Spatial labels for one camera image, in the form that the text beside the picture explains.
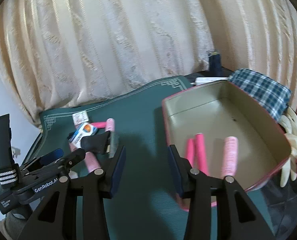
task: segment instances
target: box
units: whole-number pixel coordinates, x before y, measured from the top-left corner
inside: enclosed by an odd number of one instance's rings
[[[210,176],[220,178],[224,139],[238,138],[234,176],[245,190],[263,186],[288,159],[282,129],[258,102],[228,81],[196,86],[165,98],[162,111],[167,144],[185,157],[186,142],[203,133]]]

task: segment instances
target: green table mat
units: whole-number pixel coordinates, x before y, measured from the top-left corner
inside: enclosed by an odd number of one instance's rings
[[[75,130],[73,113],[86,110],[92,122],[114,118],[120,143],[127,150],[127,161],[117,194],[111,200],[104,200],[111,240],[182,240],[187,212],[181,210],[174,200],[161,102],[189,87],[191,85],[185,77],[165,78],[102,103],[44,111],[40,114],[42,138],[39,143],[38,140],[35,142],[27,159],[57,148],[69,153],[66,137]],[[76,165],[74,170],[79,176],[87,174],[84,162]],[[249,196],[271,225],[261,192],[251,192]],[[78,240],[83,239],[81,207],[82,197],[79,197]],[[213,208],[212,240],[216,239],[216,228],[216,208]]]

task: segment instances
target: silver bolt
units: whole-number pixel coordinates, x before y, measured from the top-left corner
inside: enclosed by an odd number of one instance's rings
[[[104,170],[102,170],[102,169],[96,169],[96,170],[94,171],[94,174],[95,174],[95,175],[101,175],[101,174],[103,174],[103,172],[104,172]]]
[[[66,176],[62,176],[62,177],[59,178],[59,181],[60,181],[61,183],[65,183],[65,182],[68,181],[68,177],[66,177]]]
[[[227,176],[225,177],[225,180],[228,182],[228,183],[233,183],[234,182],[234,178],[232,176]]]
[[[199,171],[197,168],[192,168],[192,169],[190,170],[190,173],[192,173],[192,174],[194,174],[194,175],[197,175],[197,174],[200,173],[200,171]]]

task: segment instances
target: curtain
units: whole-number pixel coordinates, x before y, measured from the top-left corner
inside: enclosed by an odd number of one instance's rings
[[[297,14],[288,0],[5,0],[0,76],[36,126],[39,112],[99,102],[158,78],[248,67],[297,106]]]

